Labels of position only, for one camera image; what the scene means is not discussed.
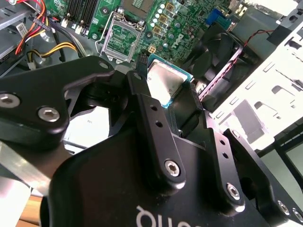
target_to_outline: chip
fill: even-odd
[[[154,0],[125,0],[123,1],[123,8],[138,17],[146,18],[153,2]]]
[[[159,21],[161,21],[162,23],[165,23],[167,21],[167,17],[164,15],[161,15],[159,18]]]
[[[167,11],[169,11],[169,12],[173,11],[174,8],[175,8],[175,7],[174,7],[171,3],[169,3],[169,2],[166,4],[166,7],[165,7],[165,9],[166,9]]]
[[[152,30],[154,33],[156,33],[156,34],[160,34],[160,32],[161,32],[161,28],[159,28],[159,27],[154,27],[153,28],[153,30]]]

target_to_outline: black fan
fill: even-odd
[[[240,41],[219,24],[215,24],[209,27],[183,64],[182,68],[191,73],[196,81],[211,86],[241,51],[242,54],[234,66],[203,99],[207,101],[209,111],[213,111],[219,103],[222,103],[222,98],[226,97],[231,88],[234,88],[233,85],[243,81],[249,75],[259,62],[259,57],[249,48],[243,50]]]

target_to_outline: green circuit board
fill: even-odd
[[[46,0],[52,16],[63,18],[70,0]],[[144,0],[99,0],[89,28],[89,38],[101,37],[110,13],[123,7],[125,1],[135,6]],[[126,18],[143,19],[145,29],[139,38],[132,59],[142,50],[155,48],[155,54],[179,66],[207,29],[205,19],[214,8],[228,11],[228,0],[145,0],[152,2],[144,17],[125,10]],[[108,48],[128,55],[136,36],[127,29],[114,26]]]

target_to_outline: wooden surface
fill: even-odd
[[[34,224],[30,224],[28,222],[25,222],[25,221],[21,221],[19,220],[19,222],[17,223],[16,227],[38,227]]]
[[[36,227],[39,225],[39,213],[42,198],[30,196],[20,217],[17,227]]]

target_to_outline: ram slot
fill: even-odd
[[[67,13],[70,14],[70,18],[75,20],[80,13],[81,5],[83,0],[70,0],[70,3],[67,8]]]
[[[85,10],[81,16],[81,21],[83,21],[83,25],[85,27],[89,27],[91,24],[91,20],[94,16],[95,9],[97,6],[98,0],[87,0],[85,3]]]

